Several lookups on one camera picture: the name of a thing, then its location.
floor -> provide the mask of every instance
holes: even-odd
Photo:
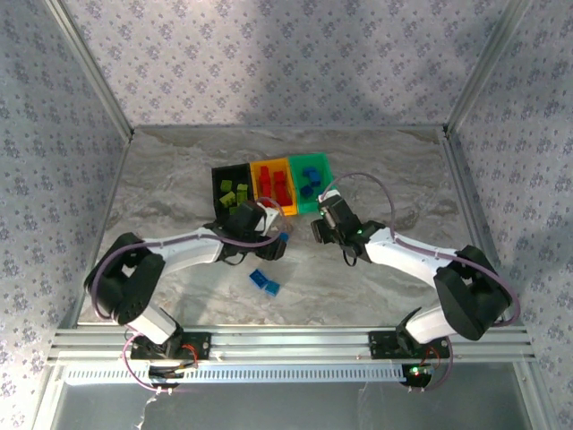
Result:
[[[164,128],[137,130],[128,153],[100,249],[126,231],[164,237],[214,219],[213,167],[323,151],[334,176],[370,172],[397,204],[398,231],[436,245],[459,248],[468,233],[435,131],[242,130]],[[389,220],[377,185],[347,179],[339,187],[362,221]],[[346,267],[335,245],[319,245],[310,223],[294,227],[285,256],[243,264],[198,265],[164,277],[154,301],[181,324],[392,325],[418,306],[437,301],[433,288],[387,266]],[[260,268],[281,284],[277,297],[259,291],[248,275]],[[96,316],[84,304],[80,321]]]

metal rail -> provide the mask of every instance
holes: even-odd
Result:
[[[212,333],[210,366],[413,364],[418,360],[372,360],[369,331],[390,327],[258,327],[199,326],[187,331]],[[102,363],[120,358],[125,344],[120,327],[60,330],[48,363]],[[513,363],[535,360],[525,328],[492,329],[478,342],[453,336],[454,356],[461,363]]]

green tray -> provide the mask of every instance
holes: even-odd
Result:
[[[294,155],[288,158],[288,164],[290,164],[290,170],[295,181],[298,213],[317,212],[319,192],[324,191],[324,188],[333,180],[329,159],[324,153]],[[300,192],[302,187],[310,185],[309,178],[303,175],[304,168],[316,168],[321,175],[321,186],[313,188],[314,193],[310,197],[304,197]]]

orange tray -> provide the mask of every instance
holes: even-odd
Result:
[[[290,171],[290,165],[288,164],[288,159],[265,159],[263,161],[254,161],[251,163],[251,178],[252,178],[252,190],[254,193],[255,200],[262,195],[261,184],[259,183],[259,176],[261,175],[261,168],[266,166],[269,168],[270,174],[270,184],[271,184],[271,195],[273,200],[277,200],[275,195],[275,172],[282,170],[286,175],[286,191],[289,197],[293,201],[293,204],[289,206],[282,206],[285,215],[293,216],[296,215],[296,192],[295,183],[293,181],[293,174]]]

floral wallpaper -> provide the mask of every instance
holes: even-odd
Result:
[[[535,1],[459,131],[505,274],[573,428],[573,5]]]
[[[0,17],[0,427],[13,428],[33,415],[123,143],[43,3],[2,2]]]
[[[65,0],[132,125],[443,124],[506,0]]]

